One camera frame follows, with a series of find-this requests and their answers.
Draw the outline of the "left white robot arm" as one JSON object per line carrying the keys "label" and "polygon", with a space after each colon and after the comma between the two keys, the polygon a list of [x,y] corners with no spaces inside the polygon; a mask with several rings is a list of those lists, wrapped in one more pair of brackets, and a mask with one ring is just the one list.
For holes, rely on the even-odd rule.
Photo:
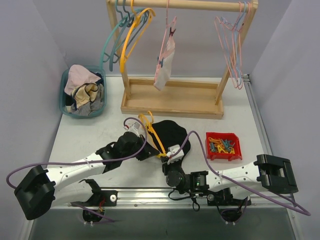
{"label": "left white robot arm", "polygon": [[107,144],[91,155],[58,167],[44,169],[37,165],[23,178],[14,194],[27,220],[44,215],[56,202],[58,192],[86,177],[104,174],[118,168],[124,160],[139,161],[154,157],[160,152],[151,146],[143,135],[125,132],[115,142]]}

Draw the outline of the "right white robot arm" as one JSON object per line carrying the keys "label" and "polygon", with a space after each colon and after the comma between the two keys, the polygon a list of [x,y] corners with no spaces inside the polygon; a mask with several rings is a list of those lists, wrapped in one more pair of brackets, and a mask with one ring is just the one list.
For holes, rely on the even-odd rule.
{"label": "right white robot arm", "polygon": [[269,191],[273,194],[298,192],[291,161],[287,158],[260,154],[246,165],[230,169],[185,173],[182,162],[163,164],[168,186],[180,194],[209,195],[222,191],[222,200],[232,205],[251,194]]}

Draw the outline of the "black underwear with beige band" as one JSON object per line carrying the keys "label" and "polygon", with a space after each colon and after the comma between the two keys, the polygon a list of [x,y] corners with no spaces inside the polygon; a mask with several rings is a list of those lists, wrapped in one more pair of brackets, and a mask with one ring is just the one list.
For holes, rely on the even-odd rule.
{"label": "black underwear with beige band", "polygon": [[[168,148],[174,145],[180,145],[180,148],[184,152],[184,157],[191,150],[191,143],[187,138],[187,130],[178,125],[175,121],[162,120],[154,123],[153,127],[158,134],[166,153],[168,152]],[[160,160],[162,164],[167,163],[168,157],[161,157]]]}

